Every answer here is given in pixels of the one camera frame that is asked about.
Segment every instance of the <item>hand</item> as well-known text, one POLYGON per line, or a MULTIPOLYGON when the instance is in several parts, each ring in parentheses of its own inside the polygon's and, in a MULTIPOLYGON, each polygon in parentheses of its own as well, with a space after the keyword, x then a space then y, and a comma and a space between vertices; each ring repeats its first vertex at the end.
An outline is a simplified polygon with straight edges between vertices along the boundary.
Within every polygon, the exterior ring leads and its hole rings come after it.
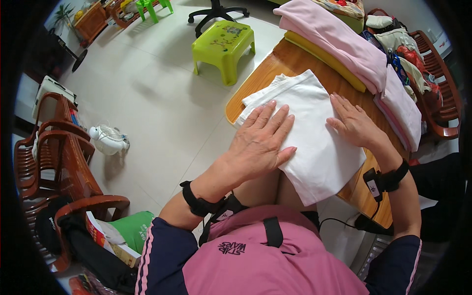
POLYGON ((379 143, 390 143, 387 134, 375 125, 360 106, 354 107, 346 98, 337 93, 333 93, 329 97, 341 120, 327 118, 326 122, 335 128, 344 139, 353 145, 369 150, 379 143))
POLYGON ((275 106, 276 102, 270 101, 254 109, 219 159, 231 167, 239 184, 276 169, 296 151, 294 146, 279 150, 295 117, 287 116, 289 107, 284 105, 269 120, 275 106))

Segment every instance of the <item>lime green stool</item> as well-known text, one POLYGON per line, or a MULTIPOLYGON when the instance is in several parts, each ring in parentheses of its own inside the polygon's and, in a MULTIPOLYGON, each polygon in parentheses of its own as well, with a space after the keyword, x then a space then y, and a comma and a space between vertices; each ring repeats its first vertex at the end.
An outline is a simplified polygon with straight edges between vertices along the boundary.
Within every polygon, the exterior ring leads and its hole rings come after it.
MULTIPOLYGON (((159 3, 162 5, 163 8, 168 7, 170 10, 170 14, 174 13, 172 9, 172 5, 170 4, 169 0, 159 0, 159 3)), ((154 7, 152 6, 152 0, 139 0, 136 2, 136 8, 138 9, 139 15, 143 21, 146 20, 144 17, 144 7, 146 7, 149 11, 149 15, 151 16, 154 23, 158 23, 159 20, 157 19, 156 12, 154 11, 154 7)))
POLYGON ((203 61, 219 68, 224 85, 235 84, 237 63, 248 46, 256 52, 250 26, 228 20, 215 22, 192 44, 195 75, 198 75, 197 61, 203 61))

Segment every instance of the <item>office chair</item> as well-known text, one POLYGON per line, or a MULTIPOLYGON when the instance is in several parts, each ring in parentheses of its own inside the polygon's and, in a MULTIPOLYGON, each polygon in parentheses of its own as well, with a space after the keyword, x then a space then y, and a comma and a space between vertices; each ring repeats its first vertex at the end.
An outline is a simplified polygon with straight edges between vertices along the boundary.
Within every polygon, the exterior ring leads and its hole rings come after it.
POLYGON ((249 12, 247 11, 246 8, 243 8, 243 7, 224 8, 223 6, 220 5, 219 0, 211 0, 211 9, 204 9, 204 10, 198 10, 196 12, 192 12, 191 14, 188 15, 188 22, 193 23, 195 21, 194 16, 206 15, 205 18, 195 28, 195 36, 198 38, 202 34, 201 32, 202 27, 214 18, 222 17, 226 20, 236 22, 232 17, 230 17, 227 14, 227 12, 231 12, 231 11, 241 11, 244 17, 249 17, 249 12))

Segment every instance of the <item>green bag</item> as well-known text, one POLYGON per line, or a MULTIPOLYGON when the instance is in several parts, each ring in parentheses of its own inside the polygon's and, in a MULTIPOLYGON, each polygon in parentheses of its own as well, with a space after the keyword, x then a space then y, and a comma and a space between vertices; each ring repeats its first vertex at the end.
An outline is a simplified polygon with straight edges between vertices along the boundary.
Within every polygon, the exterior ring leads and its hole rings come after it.
POLYGON ((123 236, 128 247, 142 254, 147 228, 153 219, 154 214, 149 211, 141 211, 109 223, 123 236))

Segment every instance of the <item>white electric fan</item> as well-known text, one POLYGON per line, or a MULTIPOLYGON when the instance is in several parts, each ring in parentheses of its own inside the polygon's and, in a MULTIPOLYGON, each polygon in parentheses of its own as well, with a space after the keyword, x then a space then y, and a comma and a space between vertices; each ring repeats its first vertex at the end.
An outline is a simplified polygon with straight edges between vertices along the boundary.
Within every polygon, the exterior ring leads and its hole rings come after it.
POLYGON ((105 155, 111 156, 129 148, 128 136, 117 128, 111 128, 108 121, 106 125, 97 124, 97 127, 91 127, 89 134, 97 150, 105 155))

